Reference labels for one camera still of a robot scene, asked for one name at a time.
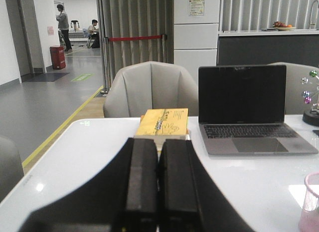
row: wooden floor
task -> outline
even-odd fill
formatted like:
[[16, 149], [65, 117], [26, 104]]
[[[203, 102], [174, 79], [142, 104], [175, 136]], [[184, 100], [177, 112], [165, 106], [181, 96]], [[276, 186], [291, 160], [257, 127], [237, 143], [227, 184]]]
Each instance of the wooden floor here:
[[31, 160], [23, 163], [23, 171], [26, 174], [32, 166], [41, 158], [42, 155], [50, 148], [50, 146], [55, 142], [55, 140], [64, 132], [64, 130], [74, 121], [85, 119], [85, 118], [104, 118], [103, 115], [103, 103], [105, 97], [93, 97], [89, 99], [88, 103], [78, 112], [74, 113], [73, 116], [69, 118], [67, 123], [63, 124], [54, 134], [53, 137], [48, 138], [43, 144], [42, 147], [33, 153], [34, 157]]

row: gray armchair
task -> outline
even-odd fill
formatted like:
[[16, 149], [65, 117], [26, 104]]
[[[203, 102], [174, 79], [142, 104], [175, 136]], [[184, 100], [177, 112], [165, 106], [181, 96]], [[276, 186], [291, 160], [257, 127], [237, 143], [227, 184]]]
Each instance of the gray armchair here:
[[103, 105], [104, 117], [140, 117], [147, 109], [188, 108], [198, 115], [198, 86], [174, 64], [148, 61], [118, 71]]
[[18, 149], [10, 139], [0, 136], [0, 202], [23, 177]]
[[[310, 109], [310, 105], [304, 103], [302, 98], [303, 91], [317, 91], [317, 79], [309, 76], [311, 70], [319, 72], [317, 67], [294, 64], [288, 62], [275, 62], [270, 65], [286, 65], [286, 114], [303, 114], [306, 109]], [[301, 78], [307, 77], [312, 84], [301, 84]]]

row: faucet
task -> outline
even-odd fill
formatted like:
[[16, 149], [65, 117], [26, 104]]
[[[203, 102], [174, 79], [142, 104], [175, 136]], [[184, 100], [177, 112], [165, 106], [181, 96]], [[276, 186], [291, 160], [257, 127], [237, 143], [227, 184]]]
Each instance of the faucet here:
[[310, 11], [310, 16], [309, 16], [309, 28], [311, 28], [311, 25], [315, 25], [316, 23], [315, 22], [311, 22], [311, 16], [313, 15], [313, 9], [314, 9], [314, 4], [317, 3], [318, 4], [318, 8], [319, 8], [319, 1], [318, 0], [314, 0], [313, 4], [311, 5], [311, 11]]

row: green floor marking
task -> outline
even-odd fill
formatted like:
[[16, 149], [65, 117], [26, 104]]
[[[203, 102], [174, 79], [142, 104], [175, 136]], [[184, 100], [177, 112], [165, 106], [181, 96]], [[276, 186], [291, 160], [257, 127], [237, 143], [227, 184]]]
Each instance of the green floor marking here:
[[84, 81], [92, 75], [93, 74], [82, 74], [82, 75], [79, 75], [78, 77], [74, 78], [72, 81]]

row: silver laptop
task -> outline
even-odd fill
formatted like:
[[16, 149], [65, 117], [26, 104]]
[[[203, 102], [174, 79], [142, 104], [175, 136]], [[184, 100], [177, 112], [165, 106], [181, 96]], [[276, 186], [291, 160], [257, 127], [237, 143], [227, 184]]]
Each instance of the silver laptop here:
[[207, 152], [318, 153], [284, 123], [285, 89], [285, 65], [200, 67], [198, 122]]

